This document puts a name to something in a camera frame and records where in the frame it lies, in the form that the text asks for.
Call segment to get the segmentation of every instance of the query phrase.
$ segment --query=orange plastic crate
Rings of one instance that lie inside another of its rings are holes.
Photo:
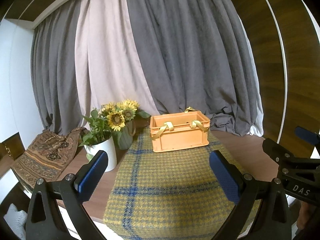
[[[202,129],[198,125],[195,127],[193,122],[195,120],[199,121],[198,123],[200,123],[200,126],[202,125]],[[159,138],[155,139],[154,137],[156,137],[161,127],[165,126],[164,123],[166,122],[171,122],[173,130],[170,131],[169,127],[166,127]],[[150,130],[153,138],[153,151],[167,152],[208,145],[209,126],[210,119],[202,114],[201,111],[152,116]]]

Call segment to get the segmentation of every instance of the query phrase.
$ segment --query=yellow plaid blanket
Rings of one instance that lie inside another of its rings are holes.
[[[203,147],[154,153],[150,129],[141,131],[117,173],[104,223],[123,239],[211,239],[234,203],[210,169],[209,153],[219,150],[244,170],[210,132],[208,140]]]

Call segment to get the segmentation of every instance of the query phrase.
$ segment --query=white flower pot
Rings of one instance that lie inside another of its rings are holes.
[[[102,143],[93,146],[85,145],[84,148],[87,151],[87,153],[91,155],[96,155],[99,150],[105,151],[108,154],[108,166],[105,172],[112,171],[117,166],[116,149],[112,137],[109,140],[106,140]]]

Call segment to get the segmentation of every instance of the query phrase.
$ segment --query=brown patterned cloth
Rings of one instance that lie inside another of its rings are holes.
[[[37,179],[47,182],[58,179],[74,158],[80,135],[85,128],[75,128],[66,136],[48,130],[37,135],[28,149],[14,162],[12,170],[27,189],[33,189]]]

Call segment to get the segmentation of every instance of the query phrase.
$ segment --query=crate handle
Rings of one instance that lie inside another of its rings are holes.
[[[198,111],[198,110],[192,108],[191,106],[189,106],[188,108],[186,108],[186,109],[184,110],[185,113],[187,113],[187,112],[189,112],[189,111]]]
[[[209,128],[205,128],[205,127],[202,125],[202,123],[201,123],[200,121],[198,121],[198,120],[192,121],[192,124],[190,125],[190,127],[191,127],[192,129],[194,129],[194,128],[196,128],[196,127],[199,127],[203,132],[209,131]]]
[[[173,125],[172,125],[171,122],[165,122],[165,123],[163,124],[163,126],[160,127],[160,129],[159,129],[159,131],[156,133],[156,135],[153,136],[153,137],[151,137],[152,140],[158,139],[158,138],[160,137],[160,135],[164,132],[164,130],[165,130],[167,127],[169,128],[169,131],[173,131],[173,130],[174,130],[174,127],[173,127]]]

